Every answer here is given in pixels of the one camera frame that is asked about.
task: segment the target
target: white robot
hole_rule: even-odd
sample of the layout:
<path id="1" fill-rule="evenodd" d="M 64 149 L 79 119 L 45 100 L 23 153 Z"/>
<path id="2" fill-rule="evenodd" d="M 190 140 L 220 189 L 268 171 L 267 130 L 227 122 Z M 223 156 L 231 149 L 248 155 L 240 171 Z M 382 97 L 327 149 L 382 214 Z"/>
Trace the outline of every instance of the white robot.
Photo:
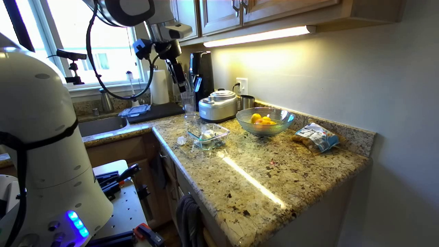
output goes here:
<path id="1" fill-rule="evenodd" d="M 85 2 L 98 5 L 100 19 L 126 26 L 145 22 L 160 59 L 168 61 L 177 82 L 183 79 L 175 38 L 190 27 L 174 20 L 168 0 Z M 0 245 L 85 245 L 112 214 L 63 82 L 49 60 L 0 33 L 0 144 L 11 155 L 19 184 L 19 203 L 0 219 Z"/>

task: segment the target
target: blue package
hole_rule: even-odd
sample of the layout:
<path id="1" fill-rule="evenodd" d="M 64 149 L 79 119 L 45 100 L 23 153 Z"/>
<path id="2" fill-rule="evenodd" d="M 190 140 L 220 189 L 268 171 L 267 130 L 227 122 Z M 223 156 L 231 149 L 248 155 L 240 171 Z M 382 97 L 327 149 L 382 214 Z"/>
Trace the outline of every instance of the blue package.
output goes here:
<path id="1" fill-rule="evenodd" d="M 304 138 L 310 138 L 319 152 L 326 152 L 327 149 L 338 144 L 338 137 L 334 133 L 316 125 L 315 122 L 303 126 L 296 131 L 296 134 Z"/>

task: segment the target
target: blue light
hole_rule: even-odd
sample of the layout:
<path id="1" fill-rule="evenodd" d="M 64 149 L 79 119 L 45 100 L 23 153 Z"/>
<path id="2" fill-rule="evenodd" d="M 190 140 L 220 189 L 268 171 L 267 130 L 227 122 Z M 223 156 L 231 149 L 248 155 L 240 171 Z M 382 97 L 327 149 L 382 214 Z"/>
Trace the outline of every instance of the blue light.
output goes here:
<path id="1" fill-rule="evenodd" d="M 78 214 L 74 211 L 68 211 L 67 215 L 68 215 L 70 221 L 78 219 Z"/>
<path id="2" fill-rule="evenodd" d="M 85 227 L 83 222 L 81 221 L 76 212 L 67 211 L 67 216 L 83 238 L 89 236 L 87 229 Z"/>
<path id="3" fill-rule="evenodd" d="M 74 221 L 72 225 L 74 225 L 76 229 L 83 227 L 83 223 L 82 223 L 82 221 L 79 221 L 79 219 Z"/>
<path id="4" fill-rule="evenodd" d="M 85 237 L 87 237 L 89 233 L 87 233 L 87 230 L 85 227 L 81 227 L 79 229 L 79 234 L 85 238 Z"/>

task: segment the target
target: under-cabinet light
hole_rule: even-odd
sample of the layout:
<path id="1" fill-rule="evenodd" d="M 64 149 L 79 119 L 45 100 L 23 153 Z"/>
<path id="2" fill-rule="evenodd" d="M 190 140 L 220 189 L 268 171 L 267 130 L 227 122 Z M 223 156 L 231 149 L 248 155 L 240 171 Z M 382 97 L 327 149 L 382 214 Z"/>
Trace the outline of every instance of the under-cabinet light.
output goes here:
<path id="1" fill-rule="evenodd" d="M 295 27 L 270 30 L 270 31 L 240 35 L 240 37 L 233 37 L 233 38 L 208 41 L 208 42 L 204 42 L 204 46 L 209 48 L 209 46 L 225 46 L 225 45 L 231 45 L 231 44 L 245 44 L 245 42 L 255 42 L 255 41 L 262 41 L 262 39 L 274 39 L 274 38 L 282 38 L 282 37 L 303 35 L 303 34 L 310 34 L 314 31 L 315 31 L 314 26 L 295 26 Z"/>

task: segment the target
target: faucet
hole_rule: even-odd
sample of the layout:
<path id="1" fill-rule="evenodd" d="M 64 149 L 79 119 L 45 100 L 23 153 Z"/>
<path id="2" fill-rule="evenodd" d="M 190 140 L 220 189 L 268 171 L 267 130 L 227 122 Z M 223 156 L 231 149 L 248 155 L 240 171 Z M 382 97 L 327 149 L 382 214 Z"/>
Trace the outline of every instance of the faucet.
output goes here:
<path id="1" fill-rule="evenodd" d="M 100 92 L 100 103 L 101 103 L 102 112 L 111 112 L 112 103 L 108 93 L 102 87 L 98 89 L 98 92 Z"/>

